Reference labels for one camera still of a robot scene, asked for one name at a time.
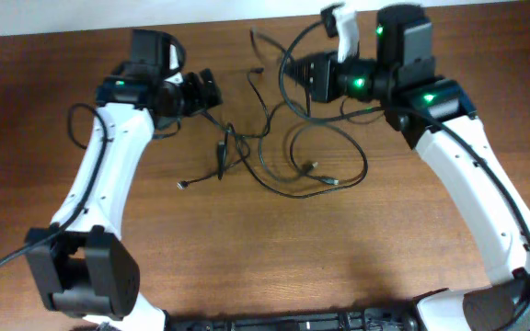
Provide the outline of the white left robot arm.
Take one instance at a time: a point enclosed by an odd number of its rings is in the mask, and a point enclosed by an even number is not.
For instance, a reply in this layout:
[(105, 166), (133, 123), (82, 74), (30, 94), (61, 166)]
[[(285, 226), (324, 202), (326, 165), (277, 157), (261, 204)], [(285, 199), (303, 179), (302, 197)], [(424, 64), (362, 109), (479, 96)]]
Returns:
[(61, 208), (29, 229), (29, 264), (44, 307), (110, 330), (167, 330), (168, 313), (140, 290), (121, 222), (146, 146), (223, 100), (210, 70), (184, 74), (186, 52), (166, 32), (136, 29), (130, 57), (98, 86), (86, 152)]

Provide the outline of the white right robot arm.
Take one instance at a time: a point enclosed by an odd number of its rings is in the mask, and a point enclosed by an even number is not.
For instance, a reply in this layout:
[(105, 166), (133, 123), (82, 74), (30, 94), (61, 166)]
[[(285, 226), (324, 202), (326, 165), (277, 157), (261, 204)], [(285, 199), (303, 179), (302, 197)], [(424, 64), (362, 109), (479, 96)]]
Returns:
[(343, 4), (319, 20), (339, 39), (335, 51), (294, 59), (280, 81), (294, 80), (311, 99), (349, 97), (382, 110), (441, 180), (472, 234), (489, 285), (438, 290), (398, 307), (408, 330), (530, 330), (530, 210), (493, 153), (477, 110), (461, 85), (435, 72), (432, 22), (421, 6), (396, 4), (376, 16), (376, 56), (359, 54), (356, 14)]

